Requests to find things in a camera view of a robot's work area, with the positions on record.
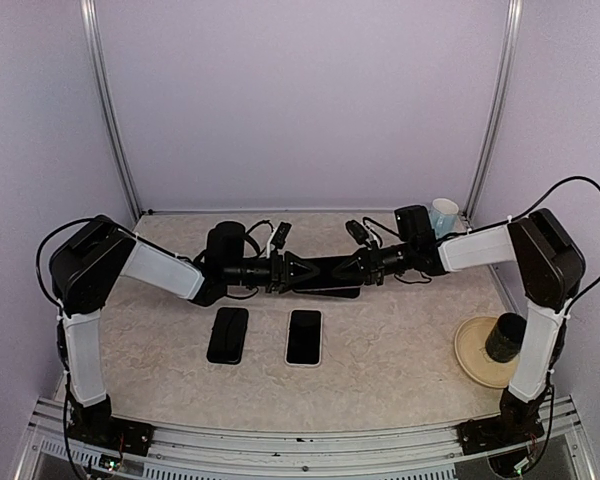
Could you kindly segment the white-edged phone screen up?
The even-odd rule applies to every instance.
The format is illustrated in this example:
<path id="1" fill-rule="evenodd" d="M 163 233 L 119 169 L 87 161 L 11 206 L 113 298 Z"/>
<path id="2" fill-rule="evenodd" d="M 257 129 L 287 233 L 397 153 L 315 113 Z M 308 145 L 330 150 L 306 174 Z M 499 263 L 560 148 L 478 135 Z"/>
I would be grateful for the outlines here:
<path id="1" fill-rule="evenodd" d="M 285 363 L 298 367 L 317 367 L 322 359 L 322 313 L 318 310 L 293 310 L 290 314 Z"/>

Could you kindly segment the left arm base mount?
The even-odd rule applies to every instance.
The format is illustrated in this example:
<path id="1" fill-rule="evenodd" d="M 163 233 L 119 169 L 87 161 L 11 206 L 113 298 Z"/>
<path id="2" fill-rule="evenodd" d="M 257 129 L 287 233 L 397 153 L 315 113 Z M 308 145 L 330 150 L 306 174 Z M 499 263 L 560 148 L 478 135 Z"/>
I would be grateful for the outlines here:
<path id="1" fill-rule="evenodd" d="M 154 426 L 112 415 L 109 395 L 85 407 L 69 394 L 71 420 L 68 436 L 92 446 L 115 450 L 122 454 L 146 457 L 154 435 Z"/>

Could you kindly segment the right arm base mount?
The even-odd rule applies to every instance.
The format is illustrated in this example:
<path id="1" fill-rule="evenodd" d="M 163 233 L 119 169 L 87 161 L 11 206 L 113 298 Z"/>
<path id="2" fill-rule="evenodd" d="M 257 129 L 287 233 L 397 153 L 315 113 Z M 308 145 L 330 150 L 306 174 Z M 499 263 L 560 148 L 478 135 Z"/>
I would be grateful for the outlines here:
<path id="1" fill-rule="evenodd" d="M 539 408 L 550 388 L 546 387 L 537 398 L 524 402 L 504 389 L 499 402 L 499 413 L 483 419 L 470 419 L 455 426 L 464 455 L 496 450 L 545 434 Z"/>

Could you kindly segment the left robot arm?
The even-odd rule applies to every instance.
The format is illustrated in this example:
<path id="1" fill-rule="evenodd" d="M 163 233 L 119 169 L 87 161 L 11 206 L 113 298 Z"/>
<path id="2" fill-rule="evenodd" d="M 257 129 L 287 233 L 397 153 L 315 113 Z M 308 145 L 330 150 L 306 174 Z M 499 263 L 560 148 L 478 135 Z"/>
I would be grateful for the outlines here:
<path id="1" fill-rule="evenodd" d="M 314 262 L 279 253 L 282 222 L 264 254 L 241 223 L 224 221 L 207 234 L 195 258 L 169 251 L 100 215 L 86 222 L 51 256 L 52 290 L 59 304 L 66 342 L 69 396 L 86 408 L 79 424 L 101 445 L 120 434 L 117 418 L 102 407 L 110 403 L 104 385 L 99 321 L 117 280 L 128 277 L 164 290 L 194 305 L 208 307 L 232 286 L 263 287 L 284 293 L 318 276 Z"/>

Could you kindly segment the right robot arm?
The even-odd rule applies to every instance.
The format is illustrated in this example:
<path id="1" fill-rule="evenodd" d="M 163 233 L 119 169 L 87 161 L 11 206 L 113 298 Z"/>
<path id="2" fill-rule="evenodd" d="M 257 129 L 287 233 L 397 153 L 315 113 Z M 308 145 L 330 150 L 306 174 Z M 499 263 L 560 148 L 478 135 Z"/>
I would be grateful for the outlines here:
<path id="1" fill-rule="evenodd" d="M 399 243 L 359 249 L 332 269 L 332 277 L 369 285 L 408 270 L 436 277 L 478 266 L 516 264 L 527 316 L 507 391 L 524 403 L 536 400 L 548 384 L 559 331 L 586 269 L 583 254 L 557 217 L 541 208 L 446 240 L 436 237 L 422 205 L 398 209 L 395 218 Z"/>

